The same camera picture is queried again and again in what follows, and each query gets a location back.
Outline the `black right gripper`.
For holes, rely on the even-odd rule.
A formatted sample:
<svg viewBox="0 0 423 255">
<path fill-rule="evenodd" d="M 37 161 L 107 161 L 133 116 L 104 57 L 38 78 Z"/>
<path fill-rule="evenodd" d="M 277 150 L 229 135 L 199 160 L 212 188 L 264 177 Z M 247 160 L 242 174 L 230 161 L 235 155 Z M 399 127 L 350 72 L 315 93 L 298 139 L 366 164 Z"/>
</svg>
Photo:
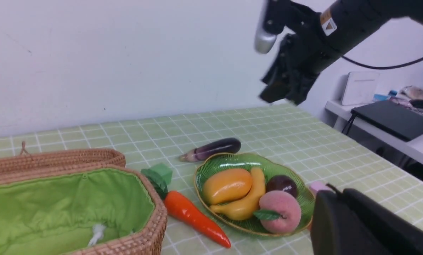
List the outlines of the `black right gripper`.
<svg viewBox="0 0 423 255">
<path fill-rule="evenodd" d="M 319 74 L 388 21 L 370 0 L 336 0 L 320 13 L 311 39 L 287 34 L 278 57 L 262 78 L 259 98 L 266 103 L 288 100 L 299 105 Z"/>
</svg>

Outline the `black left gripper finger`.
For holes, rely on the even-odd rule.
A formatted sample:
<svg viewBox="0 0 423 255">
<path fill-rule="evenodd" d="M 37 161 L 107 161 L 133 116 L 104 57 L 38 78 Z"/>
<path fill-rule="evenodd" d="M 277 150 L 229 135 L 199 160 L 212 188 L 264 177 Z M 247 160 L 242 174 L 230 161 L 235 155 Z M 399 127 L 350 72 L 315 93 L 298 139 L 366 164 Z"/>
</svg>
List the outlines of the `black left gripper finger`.
<svg viewBox="0 0 423 255">
<path fill-rule="evenodd" d="M 423 255 L 423 230 L 362 192 L 331 184 L 316 193 L 310 235 L 315 255 Z"/>
</svg>

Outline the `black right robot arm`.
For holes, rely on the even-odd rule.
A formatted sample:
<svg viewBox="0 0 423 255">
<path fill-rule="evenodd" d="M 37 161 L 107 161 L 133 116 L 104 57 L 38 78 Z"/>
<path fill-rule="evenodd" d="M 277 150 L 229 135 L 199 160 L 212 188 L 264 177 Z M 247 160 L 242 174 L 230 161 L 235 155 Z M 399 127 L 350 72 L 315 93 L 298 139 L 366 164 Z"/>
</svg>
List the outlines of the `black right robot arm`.
<svg viewBox="0 0 423 255">
<path fill-rule="evenodd" d="M 267 54 L 284 28 L 273 64 L 262 78 L 259 98 L 304 102 L 321 72 L 391 19 L 423 25 L 423 0 L 336 0 L 316 12 L 291 0 L 265 0 L 255 33 L 255 50 Z"/>
</svg>

